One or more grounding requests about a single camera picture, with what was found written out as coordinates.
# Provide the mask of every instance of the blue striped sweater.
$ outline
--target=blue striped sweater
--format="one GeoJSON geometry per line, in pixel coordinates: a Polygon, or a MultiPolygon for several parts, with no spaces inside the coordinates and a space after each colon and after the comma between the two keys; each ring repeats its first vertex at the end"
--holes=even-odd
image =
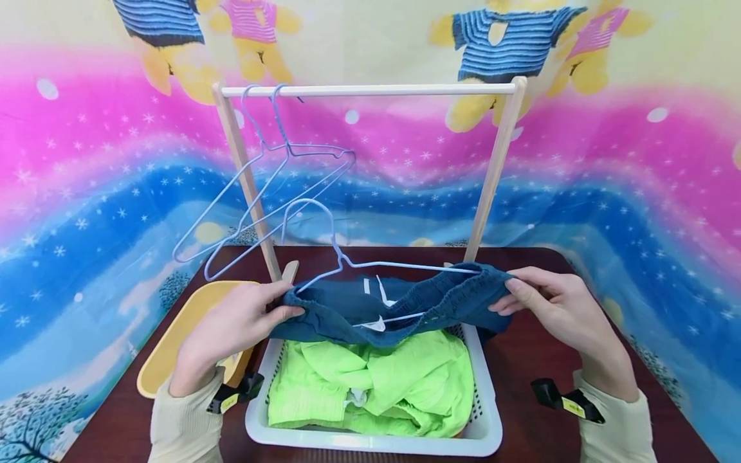
{"type": "Polygon", "coordinates": [[[196,0],[113,0],[130,36],[154,47],[204,43],[196,0]]]}
{"type": "Polygon", "coordinates": [[[514,76],[537,76],[568,23],[587,9],[564,7],[538,12],[497,13],[475,10],[453,16],[456,50],[465,47],[458,80],[474,77],[489,84],[514,76]],[[504,37],[489,43],[494,23],[506,23],[504,37]]]}

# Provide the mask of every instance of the left hand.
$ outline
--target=left hand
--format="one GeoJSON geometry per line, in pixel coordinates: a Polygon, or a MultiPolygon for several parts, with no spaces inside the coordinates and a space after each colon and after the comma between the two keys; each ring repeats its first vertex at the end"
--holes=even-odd
{"type": "Polygon", "coordinates": [[[243,283],[233,288],[180,346],[170,394],[183,397],[196,392],[213,378],[217,362],[254,347],[275,326],[302,315],[302,308],[286,305],[265,312],[266,304],[291,288],[287,282],[243,283]]]}

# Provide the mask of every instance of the neon green clothing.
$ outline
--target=neon green clothing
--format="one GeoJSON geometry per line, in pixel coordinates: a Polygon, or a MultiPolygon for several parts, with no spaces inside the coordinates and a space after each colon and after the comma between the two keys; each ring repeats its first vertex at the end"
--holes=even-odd
{"type": "Polygon", "coordinates": [[[410,336],[394,349],[286,341],[269,400],[272,427],[453,437],[471,416],[471,358],[445,331],[410,336]]]}

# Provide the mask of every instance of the teddy bear print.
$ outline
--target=teddy bear print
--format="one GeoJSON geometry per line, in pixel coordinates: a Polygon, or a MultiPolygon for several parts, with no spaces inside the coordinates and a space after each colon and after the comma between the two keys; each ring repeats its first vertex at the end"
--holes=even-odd
{"type": "Polygon", "coordinates": [[[602,0],[591,20],[562,48],[568,53],[554,79],[548,96],[561,93],[569,83],[582,95],[592,95],[607,87],[608,48],[615,35],[640,36],[652,20],[641,11],[621,7],[622,0],[602,0]]]}
{"type": "Polygon", "coordinates": [[[276,31],[295,34],[301,19],[264,0],[222,0],[219,6],[209,25],[216,33],[231,33],[242,77],[258,82],[267,71],[275,81],[290,84],[293,77],[278,48],[276,31]]]}
{"type": "MultiPolygon", "coordinates": [[[[482,10],[435,21],[429,39],[435,45],[463,48],[460,82],[498,84],[515,76],[536,77],[551,48],[576,32],[572,20],[586,11],[563,4],[563,0],[489,0],[482,10]]],[[[462,96],[451,105],[445,123],[453,132],[468,132],[493,109],[494,125],[499,125],[504,101],[500,95],[462,96]]],[[[526,94],[519,117],[530,105],[526,94]]]]}
{"type": "Polygon", "coordinates": [[[201,3],[207,1],[113,0],[150,84],[170,95],[170,76],[174,76],[194,101],[213,104],[211,85],[220,75],[196,20],[201,3]]]}

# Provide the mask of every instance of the beige sleeve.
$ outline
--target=beige sleeve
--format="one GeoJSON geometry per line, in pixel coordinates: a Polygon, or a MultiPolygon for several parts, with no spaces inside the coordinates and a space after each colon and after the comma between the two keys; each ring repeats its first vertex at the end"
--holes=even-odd
{"type": "Polygon", "coordinates": [[[157,390],[152,410],[150,463],[221,463],[222,416],[206,411],[224,382],[224,368],[198,392],[175,398],[170,378],[157,390]]]}
{"type": "Polygon", "coordinates": [[[654,463],[651,417],[648,401],[639,391],[636,402],[628,403],[602,392],[584,381],[582,371],[574,372],[578,387],[605,418],[604,424],[579,420],[582,435],[582,463],[654,463]]]}

